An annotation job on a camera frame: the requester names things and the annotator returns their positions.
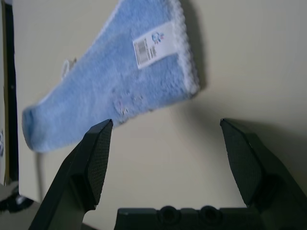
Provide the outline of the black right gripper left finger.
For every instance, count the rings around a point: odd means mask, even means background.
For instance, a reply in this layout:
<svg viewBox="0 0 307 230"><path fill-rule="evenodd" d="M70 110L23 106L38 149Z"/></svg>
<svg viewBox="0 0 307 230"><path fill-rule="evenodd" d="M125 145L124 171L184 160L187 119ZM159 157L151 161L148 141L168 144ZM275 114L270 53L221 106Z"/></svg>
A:
<svg viewBox="0 0 307 230"><path fill-rule="evenodd" d="M112 120L91 127L61 164L31 230L79 230L99 204L109 159Z"/></svg>

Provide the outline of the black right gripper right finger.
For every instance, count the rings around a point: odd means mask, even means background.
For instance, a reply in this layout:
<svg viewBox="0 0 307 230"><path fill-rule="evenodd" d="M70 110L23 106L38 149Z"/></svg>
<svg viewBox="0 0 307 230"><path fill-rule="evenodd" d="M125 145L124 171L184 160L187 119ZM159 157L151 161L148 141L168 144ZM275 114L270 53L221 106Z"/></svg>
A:
<svg viewBox="0 0 307 230"><path fill-rule="evenodd" d="M284 164L243 125L222 119L220 126L245 205L257 211L268 230L305 230L307 196Z"/></svg>

